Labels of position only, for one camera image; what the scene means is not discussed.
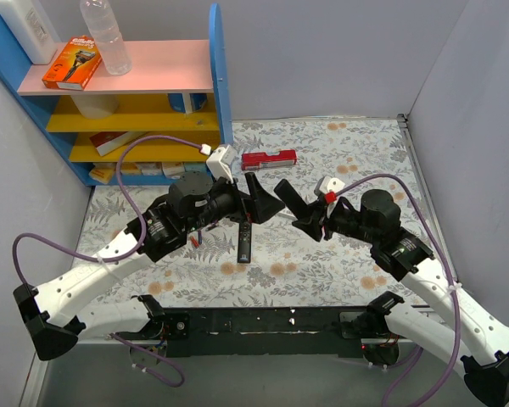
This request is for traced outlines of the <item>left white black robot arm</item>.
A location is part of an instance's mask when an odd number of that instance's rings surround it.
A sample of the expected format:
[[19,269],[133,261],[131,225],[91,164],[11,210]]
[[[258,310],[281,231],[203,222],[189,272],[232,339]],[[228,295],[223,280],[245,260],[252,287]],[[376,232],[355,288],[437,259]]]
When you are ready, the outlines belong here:
[[83,265],[39,286],[20,275],[13,295],[38,358],[49,361],[69,352],[94,322],[87,309],[93,299],[185,246],[191,233],[223,219],[260,225],[284,208],[254,173],[245,179],[249,190],[242,192],[234,180],[188,172],[104,248],[92,256],[77,254]]

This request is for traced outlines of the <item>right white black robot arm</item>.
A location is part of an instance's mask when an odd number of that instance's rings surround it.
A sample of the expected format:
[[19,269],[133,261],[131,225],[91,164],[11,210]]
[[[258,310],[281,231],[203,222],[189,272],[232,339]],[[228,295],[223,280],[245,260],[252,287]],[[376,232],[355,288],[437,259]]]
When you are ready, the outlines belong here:
[[509,327],[498,321],[456,282],[441,255],[434,255],[400,222],[401,211],[389,192],[370,189],[358,209],[344,197],[337,178],[324,177],[316,201],[306,203],[286,180],[274,191],[294,214],[294,226],[316,241],[333,234],[369,243],[383,271],[413,291],[445,322],[443,326],[415,311],[393,293],[368,305],[366,324],[377,337],[393,332],[416,342],[463,377],[470,392],[486,406],[509,403]]

